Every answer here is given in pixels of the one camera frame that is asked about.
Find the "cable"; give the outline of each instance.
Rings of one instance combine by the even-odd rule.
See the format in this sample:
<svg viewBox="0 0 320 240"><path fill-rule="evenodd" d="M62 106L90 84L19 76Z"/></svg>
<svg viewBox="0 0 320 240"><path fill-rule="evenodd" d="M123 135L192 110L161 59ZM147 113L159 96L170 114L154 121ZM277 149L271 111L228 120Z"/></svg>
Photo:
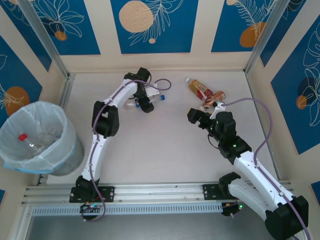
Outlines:
<svg viewBox="0 0 320 240"><path fill-rule="evenodd" d="M208 134L208 141L209 141L209 143L210 143L210 145L212 146L212 147L214 147L215 149L219 149L218 147L216 147L215 145L213 145L212 143L211 143L211 141L210 141L210 135Z"/></svg>
<svg viewBox="0 0 320 240"><path fill-rule="evenodd" d="M223 107L227 107L227 106L230 106L230 105L233 105L233 104L237 104L239 102L242 102L242 101L245 101L245 100L251 100L251 101L254 101L254 102L257 102L259 104L261 104L265 110L267 111L268 115L269 115L269 120L270 120L270 129L269 129L269 132L266 136L266 138L264 139L264 141L260 144L260 146L256 149L254 155L253 155L253 161L254 161L254 164L256 166L256 168L261 172L261 174L272 184L272 186L279 192L279 194L282 192L281 189L277 186L277 184L274 183L274 181L272 181L272 179L260 168L260 166L258 166L258 162L257 162L257 155L258 155L258 152L260 151L260 149L263 147L263 145L269 140L270 136L271 136L271 132L272 132L272 129L273 129L273 126L274 126L274 123L273 123L273 119L272 119L272 115L271 115L271 112L269 110L269 108L267 107L267 105L265 105L262 101L258 100L258 99L255 99L255 98L251 98L251 97L246 97L246 98L241 98L237 101L233 101L233 102L230 102L230 103L224 103L222 104ZM297 209L295 208L295 206L293 206L293 204L290 202L290 200L286 197L286 195L282 195L282 197L285 199L285 201L288 203L288 205L292 208L294 214L296 215L296 217L298 218L301 226L303 227L303 230L305 232L305 235L306 235L306 238L307 240L311 240L311 237L310 237L310 233L303 221L303 219L301 218L300 214L298 213Z"/></svg>
<svg viewBox="0 0 320 240"><path fill-rule="evenodd" d="M106 214L106 210L107 210L107 208L106 208L106 203L105 203L104 198L102 197L102 195L101 195L101 193L100 193L100 191L99 191L99 189L98 189L97 184L95 183L95 179L94 179L94 175L93 175L93 171L92 171L92 160L93 160L93 156L94 156L95 150L96 150L96 148L97 148L97 145L98 145L98 143L99 143L99 141L100 141L100 139L99 139L99 134L96 132L98 119L99 119L100 115L103 113L103 111L105 110L105 108L115 99L115 97L116 97L126 86L128 86L128 85L131 84L131 83L144 83L144 84L146 84L147 86L150 86L151 88L154 88L154 89L159 90L159 91L167 91L167 90L169 90L169 89L171 88L171 86L172 86L171 81L168 80L168 79L166 79L166 78L160 78L160 79L158 79L157 81L155 81L154 83L157 83L157 82L159 82L159 81L166 81L166 82L168 82L168 83L169 83L169 87L167 87L167 88L155 87L155 86L151 85L150 83L148 83L148 82L146 83L145 81L142 81L142 80L132 80L132 81L127 82L126 84L122 85L122 86L119 88L119 90L111 97L111 100L108 101L108 102L100 109L100 111L99 111L98 114L96 115L96 118L95 118L95 120L94 120L94 122L93 122L93 126L92 126L93 133L96 135L96 142L95 142L95 144L94 144L94 146L93 146L93 149L92 149L92 152L91 152L91 155L90 155L90 159L89 159L89 172L90 172L90 177L91 177L91 181L92 181L93 187L94 187L96 193L98 194L98 196L99 196L99 198L100 198L100 200L101 200L101 202L102 202L103 213L102 213L102 216L99 217L98 219L91 219L89 222L96 222L96 221L101 220L101 219L104 217L104 215ZM86 221L86 219L84 218L84 213L81 214L81 217L83 218L84 221Z"/></svg>

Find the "white plastic bag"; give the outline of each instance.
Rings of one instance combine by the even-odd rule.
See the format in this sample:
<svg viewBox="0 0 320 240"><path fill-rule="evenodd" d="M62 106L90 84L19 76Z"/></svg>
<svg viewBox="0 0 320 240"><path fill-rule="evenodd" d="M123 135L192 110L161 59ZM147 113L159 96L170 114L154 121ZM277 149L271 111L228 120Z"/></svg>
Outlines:
<svg viewBox="0 0 320 240"><path fill-rule="evenodd" d="M41 142L42 136L60 137L32 159L26 159L28 149L18 137L27 134ZM0 129L0 157L14 169L54 171L69 157L76 141L76 131L64 110L52 103L38 101L21 107Z"/></svg>

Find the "black bracket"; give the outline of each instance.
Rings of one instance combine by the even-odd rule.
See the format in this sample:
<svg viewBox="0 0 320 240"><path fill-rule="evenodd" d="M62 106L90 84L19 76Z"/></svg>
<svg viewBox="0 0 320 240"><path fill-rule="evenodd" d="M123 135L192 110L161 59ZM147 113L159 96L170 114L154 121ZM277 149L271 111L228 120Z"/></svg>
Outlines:
<svg viewBox="0 0 320 240"><path fill-rule="evenodd" d="M139 71L136 74L129 72L124 76L124 79L130 80L141 80L147 82L150 77L150 72L143 67L140 67ZM145 113L152 112L155 108L154 105L150 102L150 99L147 97L147 93L145 90L145 84L143 82L137 82L137 91L133 95L137 98L137 102L139 103L141 110Z"/></svg>
<svg viewBox="0 0 320 240"><path fill-rule="evenodd" d="M93 107L93 117L92 117L92 127L94 127L94 122L97 118L99 111L106 104L103 101L96 101ZM119 114L118 108L115 106L106 106L105 109L100 114L97 124L95 126L95 131L103 135L106 139L107 137L113 137L119 130Z"/></svg>
<svg viewBox="0 0 320 240"><path fill-rule="evenodd" d="M301 216L305 226L308 227L308 201L303 196L299 196L293 197L290 202ZM273 212L266 211L264 225L275 240L286 240L303 230L296 214L288 203L284 205L279 203L278 208Z"/></svg>
<svg viewBox="0 0 320 240"><path fill-rule="evenodd" d="M228 185L241 177L235 172L228 173L219 178L218 184L204 184L202 186L204 200L235 200L229 192Z"/></svg>
<svg viewBox="0 0 320 240"><path fill-rule="evenodd" d="M101 193L104 202L112 203L115 196L115 187L114 186L98 186L98 190ZM101 203L99 195L92 183L79 176L75 182L75 187L71 189L69 203Z"/></svg>
<svg viewBox="0 0 320 240"><path fill-rule="evenodd" d="M190 123L199 121L198 127L206 129L209 136L218 142L221 155L228 159L233 165L236 158L247 151L252 151L251 147L239 136L236 131L236 121L231 112L218 112L215 119L210 119L210 114L191 108L187 114Z"/></svg>

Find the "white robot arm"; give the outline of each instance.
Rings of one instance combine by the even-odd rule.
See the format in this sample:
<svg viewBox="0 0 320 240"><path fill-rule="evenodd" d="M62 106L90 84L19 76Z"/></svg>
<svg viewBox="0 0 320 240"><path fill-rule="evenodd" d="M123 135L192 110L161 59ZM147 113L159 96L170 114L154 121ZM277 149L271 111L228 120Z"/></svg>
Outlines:
<svg viewBox="0 0 320 240"><path fill-rule="evenodd" d="M132 82L131 79L124 79L122 84L119 86L119 88L114 92L118 93L114 99L111 97L107 98L106 100L104 100L103 102L105 104L109 103L109 106L115 106L117 109L119 109L122 105L125 104L125 102L137 92L138 89L138 84L135 82ZM90 181L91 180L91 176L90 176L90 168L89 165L91 165L91 169L92 169L92 174L93 174L93 179L94 181L98 181L100 179L100 169L101 169L101 165L102 162L104 160L104 157L106 155L106 150L108 148L108 145L110 143L110 141L112 140L112 136L108 136L108 137L104 137L103 135L99 134L93 134L93 141L92 141L92 146L91 146L91 150L89 153L89 157L88 160L86 162L85 168L82 172L82 177L85 180Z"/></svg>
<svg viewBox="0 0 320 240"><path fill-rule="evenodd" d="M145 89L145 84L149 77L151 77L150 72L142 67L137 74L129 72L124 76L122 84L109 98L104 101L97 101L94 104L92 118L93 141L85 168L76 180L75 187L71 189L70 203L96 201L98 200L97 195L99 195L99 197L102 195L110 196L110 193L114 191L114 187L97 187L97 185L99 183L100 170L105 159L106 150L120 126L118 108L124 105L130 96L133 95L137 99L143 112L150 113L153 111L154 106L150 102Z"/></svg>
<svg viewBox="0 0 320 240"><path fill-rule="evenodd" d="M209 136L218 142L221 155L236 166L255 188L235 172L221 177L218 187L213 188L218 188L226 199L234 197L243 201L264 220L274 239L286 240L303 230L299 218L308 226L308 202L303 196L295 197L255 159L251 147L237 136L232 113L225 110L224 103L218 102L211 115L191 108L187 116L192 124L199 121L199 128L206 129Z"/></svg>

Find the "white floor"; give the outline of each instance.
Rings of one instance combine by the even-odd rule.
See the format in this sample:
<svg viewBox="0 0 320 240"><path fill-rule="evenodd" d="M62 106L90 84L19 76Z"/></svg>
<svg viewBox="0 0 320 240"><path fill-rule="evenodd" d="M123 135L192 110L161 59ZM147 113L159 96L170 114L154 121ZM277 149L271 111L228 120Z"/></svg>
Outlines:
<svg viewBox="0 0 320 240"><path fill-rule="evenodd" d="M81 175L92 143L94 103L108 98L125 74L76 75L66 114L84 144L85 157L73 173L61 177L50 175L48 184L74 184ZM172 81L172 88L162 92L165 101L155 104L151 113L140 109L119 110L120 128L105 155L100 183L212 182L232 171L242 175L209 145L205 130L188 122L189 109L201 105L188 89L185 82L188 77L198 79L214 92L224 91L226 103L251 97L242 71L153 71L152 81L167 78ZM165 88L167 83L161 82L158 86ZM256 150L264 134L254 103L237 103L227 107L227 111L233 114L238 135ZM276 176L267 146L262 148L258 158Z"/></svg>

